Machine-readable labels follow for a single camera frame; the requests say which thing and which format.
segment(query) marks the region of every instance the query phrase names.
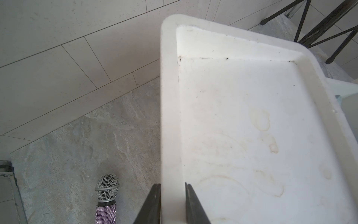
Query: tile wall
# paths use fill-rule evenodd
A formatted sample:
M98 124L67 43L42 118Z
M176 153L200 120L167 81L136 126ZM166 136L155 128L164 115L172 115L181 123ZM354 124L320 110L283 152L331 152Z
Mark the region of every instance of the tile wall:
M306 20L302 27L302 32L309 32L343 1L344 0L312 0L310 8L307 12ZM301 7L301 9L291 19L294 24L298 25L300 23L303 9L304 7ZM358 25L358 6L354 7L333 27L324 33L317 40L317 42L352 28L356 25ZM348 34L336 37L318 46L328 56L331 56L342 44ZM356 35L353 40L351 40L348 45L340 52L340 54L336 57L335 62L340 65L350 77L353 79L358 78L358 35Z
M159 76L167 16L250 29L292 1L4 1L0 160Z

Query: floor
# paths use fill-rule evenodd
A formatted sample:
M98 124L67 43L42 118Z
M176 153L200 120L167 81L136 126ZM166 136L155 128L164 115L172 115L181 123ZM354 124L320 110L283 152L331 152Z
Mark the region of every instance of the floor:
M254 32L293 39L280 16ZM327 77L351 81L312 48ZM160 84L156 78L11 154L29 224L93 223L94 188L104 174L120 180L117 223L132 223L160 182Z

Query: microphone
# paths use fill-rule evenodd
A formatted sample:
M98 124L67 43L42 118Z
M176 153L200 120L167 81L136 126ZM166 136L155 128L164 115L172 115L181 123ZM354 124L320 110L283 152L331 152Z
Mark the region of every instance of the microphone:
M110 173L102 176L95 191L98 204L96 206L96 224L116 223L116 196L119 187L118 178Z

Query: microphone mesh head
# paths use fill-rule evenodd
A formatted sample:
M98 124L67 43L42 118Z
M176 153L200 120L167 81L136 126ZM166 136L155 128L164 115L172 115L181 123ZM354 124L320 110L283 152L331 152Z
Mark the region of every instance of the microphone mesh head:
M118 187L119 182L116 175L110 173L101 177L101 179L98 180L96 187L98 201L113 201L117 196Z

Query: stain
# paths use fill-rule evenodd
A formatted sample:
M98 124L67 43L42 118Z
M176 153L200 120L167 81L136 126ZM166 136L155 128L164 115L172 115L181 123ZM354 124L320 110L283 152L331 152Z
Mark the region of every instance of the stain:
M235 179L233 179L231 177L225 176L225 175L212 175L210 177L201 179L198 184L200 184L202 182L205 182L205 181L207 181L209 179L212 179L212 178L222 178L222 179L227 179L227 180L234 181L235 183L239 184L247 192L247 194L250 194L250 192L246 189L246 187L244 187L240 182L238 182L237 180L235 180Z
M270 114L265 110L251 109L250 120L252 125L260 131L265 132L270 128Z
M226 218L226 217L210 219L210 223L223 223L223 222L225 222L225 223L240 223L239 221L237 221L235 219Z
M282 186L282 192L279 195L274 195L275 197L281 197L285 192L285 186Z
M266 177L266 173L262 170L254 170L256 173L261 174L263 177Z
M31 221L31 219L34 217L36 210L34 210L31 215L29 216L28 222Z
M279 153L279 147L277 146L276 139L267 133L261 133L261 140L268 145L271 153Z
M327 180L330 180L332 178L332 171L326 164L321 164L319 166L319 170L323 174L324 178L326 178Z
M270 144L269 147L270 147L270 151L273 152L273 153L278 153L279 152L279 148L277 147L277 144L276 144L276 140L274 139L274 143Z

